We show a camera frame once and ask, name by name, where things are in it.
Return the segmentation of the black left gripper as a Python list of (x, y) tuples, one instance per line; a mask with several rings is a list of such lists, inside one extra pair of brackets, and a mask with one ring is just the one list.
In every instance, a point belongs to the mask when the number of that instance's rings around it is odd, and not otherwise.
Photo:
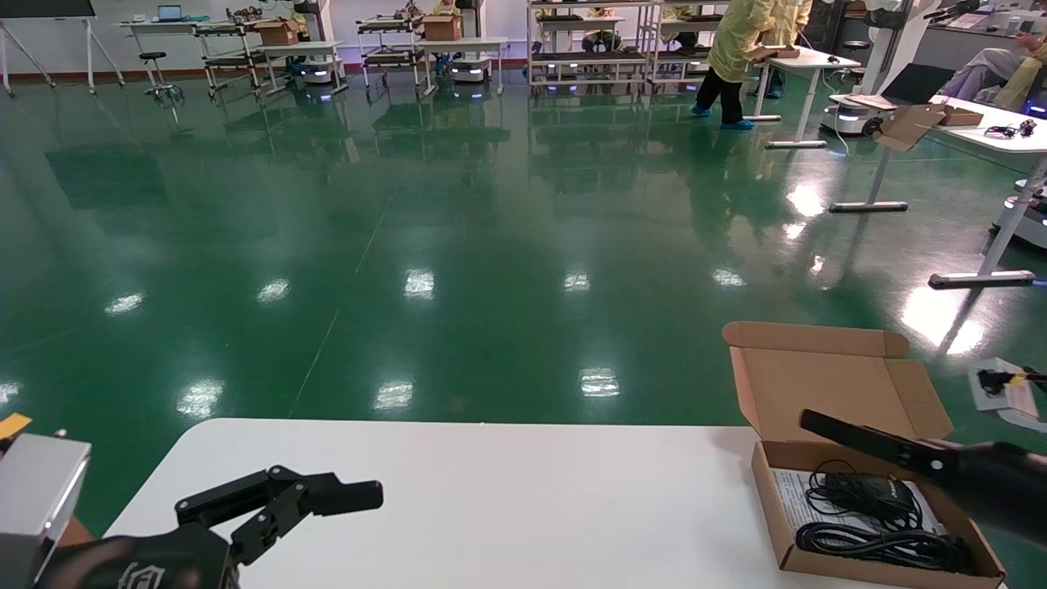
[[(180, 525), (153, 536), (114, 536), (59, 547), (38, 588), (239, 588), (239, 565), (251, 565), (310, 515), (334, 517), (383, 506), (377, 480), (344, 483), (333, 473), (285, 466), (247, 474), (176, 502)], [(254, 515), (231, 544), (199, 526)]]

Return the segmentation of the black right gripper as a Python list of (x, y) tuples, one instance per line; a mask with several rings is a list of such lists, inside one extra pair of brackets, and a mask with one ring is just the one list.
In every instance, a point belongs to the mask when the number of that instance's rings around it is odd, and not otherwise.
[(1032, 545), (1046, 544), (1044, 455), (1002, 441), (933, 447), (809, 409), (801, 410), (800, 428), (906, 472), (932, 474), (973, 518)]

